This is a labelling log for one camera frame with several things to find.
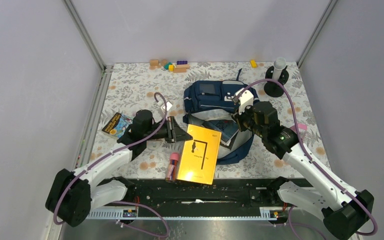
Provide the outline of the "dark blue book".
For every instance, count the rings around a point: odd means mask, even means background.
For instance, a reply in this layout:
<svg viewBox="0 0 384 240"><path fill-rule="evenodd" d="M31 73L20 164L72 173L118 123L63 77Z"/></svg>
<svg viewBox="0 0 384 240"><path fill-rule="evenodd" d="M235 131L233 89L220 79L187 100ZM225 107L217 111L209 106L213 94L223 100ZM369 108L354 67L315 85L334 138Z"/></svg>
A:
<svg viewBox="0 0 384 240"><path fill-rule="evenodd" d="M204 128L221 132L220 143L224 146L230 146L233 138L239 132L237 124L232 120L219 119L204 121L201 124Z"/></svg>

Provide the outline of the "yellow book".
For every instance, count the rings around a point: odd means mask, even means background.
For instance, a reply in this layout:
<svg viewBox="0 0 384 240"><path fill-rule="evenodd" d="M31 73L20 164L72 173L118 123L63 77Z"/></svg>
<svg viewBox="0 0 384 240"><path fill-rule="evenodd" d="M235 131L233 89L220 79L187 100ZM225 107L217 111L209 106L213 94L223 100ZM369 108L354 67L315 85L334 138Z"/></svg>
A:
<svg viewBox="0 0 384 240"><path fill-rule="evenodd" d="M176 179L211 185L222 133L193 124L187 126L187 133L192 139L184 142Z"/></svg>

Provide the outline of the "navy blue student backpack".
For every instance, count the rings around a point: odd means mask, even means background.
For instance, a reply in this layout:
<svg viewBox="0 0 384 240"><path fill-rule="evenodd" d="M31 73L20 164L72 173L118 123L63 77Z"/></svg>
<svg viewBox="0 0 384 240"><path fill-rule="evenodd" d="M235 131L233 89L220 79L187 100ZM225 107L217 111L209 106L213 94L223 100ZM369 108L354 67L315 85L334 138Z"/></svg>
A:
<svg viewBox="0 0 384 240"><path fill-rule="evenodd" d="M236 106L232 98L237 91L248 86L239 80L240 74L239 70L235 80L199 80L186 88L183 94L185 110L183 122L200 127L203 127L204 121L210 120L234 122L232 115ZM216 163L218 165L239 163L249 153L253 140L254 134L250 131L238 131L230 146L224 146L220 142Z"/></svg>

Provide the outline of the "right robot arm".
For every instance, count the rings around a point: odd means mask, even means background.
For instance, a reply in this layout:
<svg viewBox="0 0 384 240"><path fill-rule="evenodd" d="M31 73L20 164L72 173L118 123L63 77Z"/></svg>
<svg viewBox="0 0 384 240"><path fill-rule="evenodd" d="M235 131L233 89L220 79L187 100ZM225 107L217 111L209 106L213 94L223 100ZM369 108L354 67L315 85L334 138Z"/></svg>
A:
<svg viewBox="0 0 384 240"><path fill-rule="evenodd" d="M347 240L373 219L374 196L358 191L333 174L303 145L298 132L280 124L277 110L268 101L236 102L232 118L239 130L261 138L264 147L297 170L315 191L278 177L267 191L273 206L295 205L320 219L337 239Z"/></svg>

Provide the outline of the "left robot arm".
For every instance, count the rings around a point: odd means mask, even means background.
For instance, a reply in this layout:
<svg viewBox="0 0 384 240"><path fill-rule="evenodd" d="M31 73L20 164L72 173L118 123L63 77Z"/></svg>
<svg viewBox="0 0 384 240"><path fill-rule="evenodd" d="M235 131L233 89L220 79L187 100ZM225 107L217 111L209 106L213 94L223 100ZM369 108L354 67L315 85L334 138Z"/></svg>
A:
<svg viewBox="0 0 384 240"><path fill-rule="evenodd" d="M75 170L64 168L56 174L45 208L53 213L57 225L76 227L91 210L117 201L128 206L135 200L134 190L122 180L110 178L110 174L137 158L147 148L148 140L164 139L170 144L192 138L174 117L165 116L155 122L151 111L140 110L109 153Z"/></svg>

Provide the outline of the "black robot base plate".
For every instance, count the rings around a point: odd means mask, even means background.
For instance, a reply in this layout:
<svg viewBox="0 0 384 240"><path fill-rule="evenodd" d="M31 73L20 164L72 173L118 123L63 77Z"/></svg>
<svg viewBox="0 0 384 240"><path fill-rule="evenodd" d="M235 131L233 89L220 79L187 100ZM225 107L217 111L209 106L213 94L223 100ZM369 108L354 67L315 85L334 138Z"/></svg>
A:
<svg viewBox="0 0 384 240"><path fill-rule="evenodd" d="M249 220L285 222L290 204L275 196L272 178L216 179L212 185L128 179L123 201L92 210L89 220Z"/></svg>

